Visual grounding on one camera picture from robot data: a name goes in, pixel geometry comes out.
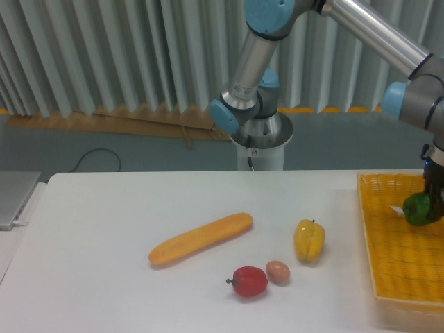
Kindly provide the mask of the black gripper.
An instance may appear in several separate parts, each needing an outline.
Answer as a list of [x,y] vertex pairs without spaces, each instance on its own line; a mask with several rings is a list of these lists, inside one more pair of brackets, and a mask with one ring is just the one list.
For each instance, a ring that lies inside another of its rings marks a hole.
[[430,210],[428,220],[431,223],[440,221],[443,218],[443,166],[433,160],[426,160],[423,178],[425,180],[424,192],[430,197]]

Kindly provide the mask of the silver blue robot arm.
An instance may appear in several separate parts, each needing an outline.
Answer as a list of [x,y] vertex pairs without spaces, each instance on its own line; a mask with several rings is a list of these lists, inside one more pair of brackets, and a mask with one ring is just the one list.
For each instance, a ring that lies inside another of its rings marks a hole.
[[385,61],[407,82],[386,90],[383,112],[431,132],[424,145],[423,190],[404,200],[401,213],[411,225],[427,225],[443,217],[443,61],[359,1],[246,1],[248,33],[231,80],[210,103],[216,125],[237,147],[239,170],[280,170],[293,127],[278,114],[278,75],[268,68],[278,42],[295,20],[315,11],[331,17]]

